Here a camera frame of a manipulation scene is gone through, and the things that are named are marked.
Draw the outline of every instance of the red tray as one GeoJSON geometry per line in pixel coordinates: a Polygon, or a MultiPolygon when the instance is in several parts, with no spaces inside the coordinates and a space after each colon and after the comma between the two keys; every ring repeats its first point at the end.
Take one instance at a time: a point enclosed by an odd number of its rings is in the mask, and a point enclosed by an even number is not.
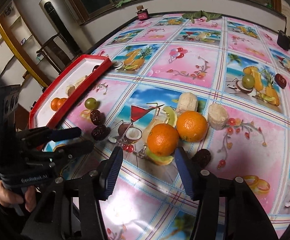
{"type": "Polygon", "coordinates": [[[111,60],[104,56],[81,55],[78,57],[54,80],[38,99],[34,108],[29,113],[29,128],[32,129],[42,126],[55,128],[79,97],[111,65],[111,60]],[[92,73],[96,65],[99,65],[99,67],[92,73]],[[68,97],[66,95],[66,87],[74,85],[75,81],[83,79],[84,77],[86,77],[85,80],[77,85],[77,87],[75,86],[74,92],[68,97]],[[51,109],[51,101],[56,97],[67,98],[67,100],[55,112],[51,109]]]}

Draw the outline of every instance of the red tray rim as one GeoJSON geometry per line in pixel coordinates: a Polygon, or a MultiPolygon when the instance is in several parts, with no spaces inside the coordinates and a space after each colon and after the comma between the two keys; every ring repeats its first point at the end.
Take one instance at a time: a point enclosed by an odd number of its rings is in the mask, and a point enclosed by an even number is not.
{"type": "Polygon", "coordinates": [[[45,99],[53,92],[55,87],[62,81],[62,79],[79,64],[82,60],[89,59],[100,59],[104,62],[94,70],[67,98],[64,104],[55,112],[53,117],[48,122],[47,126],[51,129],[55,128],[69,109],[74,105],[78,98],[112,65],[111,60],[105,56],[95,56],[95,55],[81,55],[75,59],[53,82],[49,87],[44,91],[44,93],[37,100],[33,109],[29,112],[29,128],[35,128],[34,126],[34,117],[37,111],[42,106],[45,99]]]}

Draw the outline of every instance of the screw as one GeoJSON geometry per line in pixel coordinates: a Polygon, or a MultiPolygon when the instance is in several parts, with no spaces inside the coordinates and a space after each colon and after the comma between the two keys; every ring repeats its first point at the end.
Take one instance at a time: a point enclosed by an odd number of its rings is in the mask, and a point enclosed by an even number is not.
{"type": "Polygon", "coordinates": [[[238,183],[243,183],[244,182],[243,178],[241,178],[241,177],[236,177],[235,181],[238,182],[238,183]]]}
{"type": "Polygon", "coordinates": [[[209,171],[208,170],[201,170],[201,174],[203,176],[208,176],[209,175],[209,171]]]}
{"type": "Polygon", "coordinates": [[[55,183],[56,183],[56,184],[60,184],[60,183],[62,183],[63,181],[64,181],[64,179],[63,179],[62,177],[58,177],[58,178],[55,179],[55,183]]]}
{"type": "Polygon", "coordinates": [[[88,174],[89,174],[89,176],[94,177],[94,176],[98,175],[98,171],[97,170],[92,170],[88,174]]]}

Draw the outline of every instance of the small orange in tray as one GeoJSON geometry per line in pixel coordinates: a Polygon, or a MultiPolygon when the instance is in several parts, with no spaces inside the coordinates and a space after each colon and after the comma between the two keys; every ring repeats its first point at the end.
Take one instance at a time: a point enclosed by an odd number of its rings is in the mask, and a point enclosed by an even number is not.
{"type": "Polygon", "coordinates": [[[168,156],[178,145],[178,132],[167,123],[155,125],[147,138],[149,150],[157,156],[168,156]]]}
{"type": "Polygon", "coordinates": [[[61,106],[64,104],[67,98],[61,98],[60,100],[57,101],[57,109],[60,109],[61,106]]]}
{"type": "Polygon", "coordinates": [[[54,98],[54,99],[51,101],[51,109],[52,109],[53,111],[57,111],[57,110],[58,110],[57,102],[58,102],[59,100],[60,100],[59,98],[54,98]]]}
{"type": "Polygon", "coordinates": [[[198,142],[206,135],[208,123],[202,114],[185,111],[177,118],[176,129],[182,140],[198,142]]]}

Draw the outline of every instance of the human hand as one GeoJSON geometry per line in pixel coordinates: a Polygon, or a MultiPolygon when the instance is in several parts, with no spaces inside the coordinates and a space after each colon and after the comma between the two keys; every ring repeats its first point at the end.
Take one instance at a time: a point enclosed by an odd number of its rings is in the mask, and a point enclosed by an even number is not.
{"type": "MultiPolygon", "coordinates": [[[[22,196],[4,188],[3,182],[0,180],[0,204],[3,207],[9,207],[11,204],[22,204],[24,199],[22,196]]],[[[29,186],[25,193],[25,208],[32,212],[36,207],[36,189],[29,186]]]]}

